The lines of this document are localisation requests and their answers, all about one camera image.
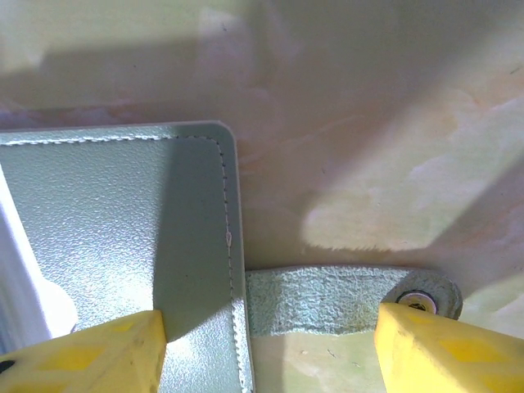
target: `wallet stitching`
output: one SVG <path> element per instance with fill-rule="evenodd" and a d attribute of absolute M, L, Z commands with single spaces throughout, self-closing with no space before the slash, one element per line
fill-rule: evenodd
<path fill-rule="evenodd" d="M 222 148 L 220 146 L 219 141 L 212 137 L 205 137 L 205 136 L 198 136 L 198 135 L 189 135 L 186 137 L 179 137 L 179 136 L 165 136 L 165 137 L 155 137 L 155 136 L 148 136 L 148 137 L 115 137 L 115 138 L 78 138 L 78 139 L 66 139 L 63 141 L 16 141 L 16 142 L 9 142 L 4 144 L 3 146 L 24 146 L 24 145 L 61 145 L 64 143 L 74 144 L 74 143 L 85 143 L 85 142 L 123 142 L 123 141 L 163 141 L 163 140 L 170 140 L 170 139 L 202 139 L 206 141 L 212 141 L 216 144 L 219 156 L 220 156 L 220 163 L 222 166 L 222 181 L 223 181 L 223 193 L 224 193 L 224 213 L 225 213 L 225 223 L 226 223 L 226 233 L 225 233 L 225 241 L 226 241 L 226 247 L 228 248 L 228 272 L 229 272 L 229 296 L 230 296 L 230 302 L 232 307 L 232 313 L 231 313 L 231 321 L 233 324 L 233 341 L 235 345 L 235 354 L 237 357 L 237 367 L 238 367 L 238 379 L 240 381 L 240 386 L 242 389 L 242 392 L 247 392 L 246 389 L 246 380 L 243 377 L 245 374 L 245 370 L 242 367 L 242 361 L 241 361 L 241 355 L 240 355 L 240 346 L 239 346 L 239 339 L 238 339 L 238 325 L 237 321 L 235 321 L 235 294 L 234 294 L 234 285 L 233 285 L 233 258 L 231 256 L 231 248 L 232 248 L 232 234 L 230 232 L 229 227 L 229 212 L 228 212 L 228 187 L 227 187 L 227 181 L 228 176 L 226 175 L 226 164 L 224 162 L 224 154 L 222 153 Z"/>

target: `marble surface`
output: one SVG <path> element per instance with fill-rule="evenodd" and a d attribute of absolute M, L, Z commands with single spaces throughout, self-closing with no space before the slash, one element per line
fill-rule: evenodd
<path fill-rule="evenodd" d="M 222 120 L 248 268 L 436 267 L 524 337 L 522 1 L 0 6 L 0 128 Z M 260 391 L 383 391 L 370 335 L 253 346 Z"/>

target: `pebbled leather texture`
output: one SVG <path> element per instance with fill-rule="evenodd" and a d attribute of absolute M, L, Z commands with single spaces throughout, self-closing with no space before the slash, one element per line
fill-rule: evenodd
<path fill-rule="evenodd" d="M 459 318 L 459 288 L 434 270 L 340 264 L 246 272 L 251 337 L 370 332 L 380 303 L 411 291 L 429 295 L 439 315 Z"/>
<path fill-rule="evenodd" d="M 0 134 L 43 275 L 87 328 L 153 306 L 161 392 L 252 392 L 237 164 L 220 124 Z"/>

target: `grommet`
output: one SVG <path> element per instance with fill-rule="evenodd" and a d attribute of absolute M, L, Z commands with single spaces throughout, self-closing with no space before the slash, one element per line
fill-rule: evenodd
<path fill-rule="evenodd" d="M 437 311 L 435 301 L 424 291 L 405 292 L 399 296 L 396 302 L 400 305 L 407 305 L 413 309 L 420 309 L 432 314 L 436 314 Z"/>

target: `white object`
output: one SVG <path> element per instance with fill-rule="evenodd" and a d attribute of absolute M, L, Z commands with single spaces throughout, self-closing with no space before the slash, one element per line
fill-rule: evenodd
<path fill-rule="evenodd" d="M 68 334 L 77 321 L 71 298 L 40 271 L 0 166 L 0 355 Z"/>

